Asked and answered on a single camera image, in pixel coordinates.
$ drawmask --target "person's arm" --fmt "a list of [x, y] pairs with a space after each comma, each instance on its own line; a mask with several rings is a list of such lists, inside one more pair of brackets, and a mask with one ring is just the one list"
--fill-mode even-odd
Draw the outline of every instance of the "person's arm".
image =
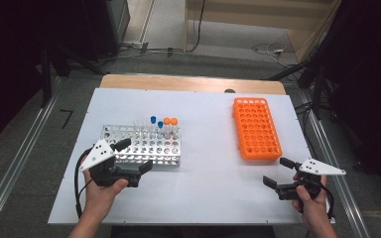
[[[321, 183], [326, 184], [326, 177], [322, 176]], [[303, 202], [303, 223], [312, 232], [315, 238], [336, 238], [336, 233], [326, 214], [326, 192], [322, 189], [316, 199], [311, 199], [308, 191], [303, 186], [296, 188], [299, 198]], [[297, 200], [293, 206], [299, 212], [301, 205]]]
[[[89, 171], [84, 172], [85, 183], [91, 180]], [[110, 187], [97, 186], [92, 181], [86, 187], [85, 208], [78, 223], [73, 228], [69, 238], [94, 237], [100, 223], [109, 212], [114, 198], [128, 185], [128, 180], [120, 179]]]

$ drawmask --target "white table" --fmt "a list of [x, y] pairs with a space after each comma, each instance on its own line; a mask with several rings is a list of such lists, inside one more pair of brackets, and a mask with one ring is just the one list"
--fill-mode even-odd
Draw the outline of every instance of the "white table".
[[[132, 125], [134, 120], [178, 117], [182, 163], [170, 171], [150, 171], [139, 187], [125, 188], [104, 223], [135, 225], [288, 224], [301, 216], [290, 201], [262, 183], [291, 183], [295, 171], [279, 165], [244, 162], [237, 148], [232, 103], [237, 96], [268, 100], [283, 157], [302, 163], [310, 152], [290, 97], [193, 91], [97, 88], [69, 159], [49, 218], [51, 224], [77, 222], [73, 193], [74, 166], [100, 136], [103, 125]], [[79, 187], [83, 187], [80, 175]]]

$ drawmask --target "wrist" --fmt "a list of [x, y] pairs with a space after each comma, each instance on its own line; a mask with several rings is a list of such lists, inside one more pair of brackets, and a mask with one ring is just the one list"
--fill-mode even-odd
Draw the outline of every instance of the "wrist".
[[329, 221], [320, 222], [312, 229], [315, 238], [337, 238], [335, 231]]
[[95, 207], [85, 206], [82, 212], [82, 216], [79, 219], [79, 222], [82, 221], [89, 226], [96, 225], [98, 227], [103, 221], [104, 217], [105, 215], [100, 214], [100, 212], [98, 212], [98, 209], [96, 209]]
[[102, 219], [95, 217], [91, 212], [82, 213], [78, 223], [73, 228], [69, 238], [91, 238], [94, 237]]

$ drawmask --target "metal frame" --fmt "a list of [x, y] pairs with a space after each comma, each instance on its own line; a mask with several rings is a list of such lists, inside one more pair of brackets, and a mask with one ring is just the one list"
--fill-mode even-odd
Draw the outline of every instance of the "metal frame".
[[[304, 103], [310, 102], [311, 98], [309, 93], [305, 90], [301, 90], [301, 96]], [[314, 128], [315, 134], [317, 136], [317, 141], [320, 145], [320, 148], [323, 152], [325, 162], [333, 167], [339, 168], [338, 161], [333, 153], [331, 144], [327, 139], [326, 133], [322, 126], [320, 120], [315, 118], [315, 115], [309, 115], [312, 126]], [[342, 204], [345, 209], [345, 213], [348, 217], [349, 222], [351, 223], [351, 228], [358, 238], [368, 238], [370, 237], [367, 226], [363, 220], [360, 209], [357, 207], [357, 203], [354, 199], [354, 196], [348, 186], [348, 183], [345, 177], [333, 177], [335, 182], [336, 190], [341, 197]]]
[[36, 120], [30, 128], [26, 138], [24, 139], [23, 144], [21, 145], [15, 158], [13, 159], [13, 162], [9, 166], [5, 176], [0, 182], [0, 212], [4, 207], [9, 194], [11, 193], [11, 190], [14, 187], [18, 176], [23, 170], [24, 164], [29, 159], [30, 153], [33, 150], [33, 147], [36, 144], [36, 141], [39, 138], [39, 135], [41, 134], [42, 129], [58, 99], [59, 91], [62, 86], [62, 79], [57, 77], [53, 87], [55, 94], [51, 97], [48, 105], [39, 111], [39, 114], [37, 115]]

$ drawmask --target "black curtain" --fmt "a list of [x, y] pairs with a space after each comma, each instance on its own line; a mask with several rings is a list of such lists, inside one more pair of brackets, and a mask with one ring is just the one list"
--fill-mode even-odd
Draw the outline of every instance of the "black curtain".
[[42, 87], [36, 65], [45, 9], [40, 1], [0, 1], [0, 133]]
[[329, 98], [357, 159], [381, 176], [381, 1], [344, 1], [345, 24], [326, 51], [325, 77], [339, 84]]

